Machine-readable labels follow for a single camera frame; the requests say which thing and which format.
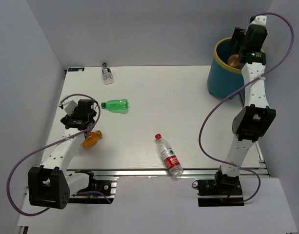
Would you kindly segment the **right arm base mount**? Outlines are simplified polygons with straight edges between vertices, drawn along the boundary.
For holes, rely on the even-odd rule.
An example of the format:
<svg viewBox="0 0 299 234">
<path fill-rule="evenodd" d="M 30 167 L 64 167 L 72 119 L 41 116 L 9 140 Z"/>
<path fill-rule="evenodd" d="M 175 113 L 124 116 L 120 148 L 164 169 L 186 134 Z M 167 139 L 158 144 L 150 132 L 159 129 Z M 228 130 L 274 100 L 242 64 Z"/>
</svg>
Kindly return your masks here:
<svg viewBox="0 0 299 234">
<path fill-rule="evenodd" d="M 214 179 L 200 179 L 192 183 L 198 191 L 199 207 L 244 206 L 239 177 L 230 177 L 216 172 Z"/>
</svg>

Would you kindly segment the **orange juice bottle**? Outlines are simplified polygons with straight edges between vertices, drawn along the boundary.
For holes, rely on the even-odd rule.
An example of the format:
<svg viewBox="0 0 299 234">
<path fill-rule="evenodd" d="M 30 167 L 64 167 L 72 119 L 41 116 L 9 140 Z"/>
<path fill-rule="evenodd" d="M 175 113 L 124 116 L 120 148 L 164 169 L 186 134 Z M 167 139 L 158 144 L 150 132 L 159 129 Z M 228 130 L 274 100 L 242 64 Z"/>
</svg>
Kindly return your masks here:
<svg viewBox="0 0 299 234">
<path fill-rule="evenodd" d="M 239 61 L 239 55 L 233 54 L 228 58 L 227 64 L 233 68 L 239 68 L 241 63 Z"/>
<path fill-rule="evenodd" d="M 95 132 L 90 132 L 84 142 L 82 143 L 82 147 L 84 149 L 93 147 L 100 139 L 102 139 L 102 132 L 97 130 Z"/>
</svg>

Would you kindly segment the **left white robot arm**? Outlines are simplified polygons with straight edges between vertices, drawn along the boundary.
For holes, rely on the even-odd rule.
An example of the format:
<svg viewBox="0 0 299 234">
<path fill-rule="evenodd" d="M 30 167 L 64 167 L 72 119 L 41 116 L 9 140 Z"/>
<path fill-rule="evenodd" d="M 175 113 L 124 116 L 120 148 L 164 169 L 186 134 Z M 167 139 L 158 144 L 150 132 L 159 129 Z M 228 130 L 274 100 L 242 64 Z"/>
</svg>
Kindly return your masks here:
<svg viewBox="0 0 299 234">
<path fill-rule="evenodd" d="M 64 209 L 70 196 L 79 191 L 90 195 L 96 190 L 96 182 L 89 173 L 66 173 L 95 122 L 94 102 L 90 99 L 64 101 L 62 107 L 66 112 L 61 119 L 65 126 L 63 142 L 56 145 L 39 167 L 32 167 L 28 172 L 29 202 L 33 206 Z"/>
</svg>

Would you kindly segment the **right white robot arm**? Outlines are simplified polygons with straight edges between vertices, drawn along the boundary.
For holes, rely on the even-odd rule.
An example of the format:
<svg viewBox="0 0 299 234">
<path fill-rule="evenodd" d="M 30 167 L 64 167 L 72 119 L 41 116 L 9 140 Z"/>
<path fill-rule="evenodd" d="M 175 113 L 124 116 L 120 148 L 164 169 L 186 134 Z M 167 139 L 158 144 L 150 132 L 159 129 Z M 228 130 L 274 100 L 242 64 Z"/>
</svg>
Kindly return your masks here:
<svg viewBox="0 0 299 234">
<path fill-rule="evenodd" d="M 238 53 L 246 87 L 244 108 L 232 124 L 233 142 L 226 163 L 220 167 L 222 175 L 228 178 L 239 176 L 239 169 L 251 146 L 266 133 L 276 116 L 276 111 L 269 107 L 262 76 L 266 55 L 261 49 L 266 36 L 266 27 L 254 23 L 246 30 L 236 28 L 232 36 L 231 48 Z"/>
</svg>

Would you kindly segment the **red label water bottle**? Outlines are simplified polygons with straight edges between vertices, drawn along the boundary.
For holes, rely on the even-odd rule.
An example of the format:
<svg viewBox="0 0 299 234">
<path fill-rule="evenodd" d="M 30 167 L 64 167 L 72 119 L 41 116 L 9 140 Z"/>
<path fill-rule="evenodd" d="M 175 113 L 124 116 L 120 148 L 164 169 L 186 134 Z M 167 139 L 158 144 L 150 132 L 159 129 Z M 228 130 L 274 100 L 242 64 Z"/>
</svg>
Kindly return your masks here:
<svg viewBox="0 0 299 234">
<path fill-rule="evenodd" d="M 166 168 L 168 169 L 169 173 L 173 177 L 182 175 L 183 168 L 171 145 L 161 136 L 161 134 L 156 134 L 155 140 L 160 157 L 164 162 Z"/>
</svg>

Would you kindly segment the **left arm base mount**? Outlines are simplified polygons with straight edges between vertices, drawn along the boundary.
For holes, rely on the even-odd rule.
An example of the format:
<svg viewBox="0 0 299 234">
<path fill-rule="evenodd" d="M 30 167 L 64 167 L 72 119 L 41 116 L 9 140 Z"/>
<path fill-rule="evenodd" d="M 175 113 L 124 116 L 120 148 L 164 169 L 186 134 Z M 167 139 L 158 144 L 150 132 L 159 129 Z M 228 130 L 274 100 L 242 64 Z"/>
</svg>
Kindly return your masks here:
<svg viewBox="0 0 299 234">
<path fill-rule="evenodd" d="M 111 204 L 113 202 L 117 187 L 116 178 L 98 175 L 88 170 L 78 170 L 68 176 L 77 174 L 88 175 L 89 182 L 85 188 L 70 195 L 69 204 Z"/>
</svg>

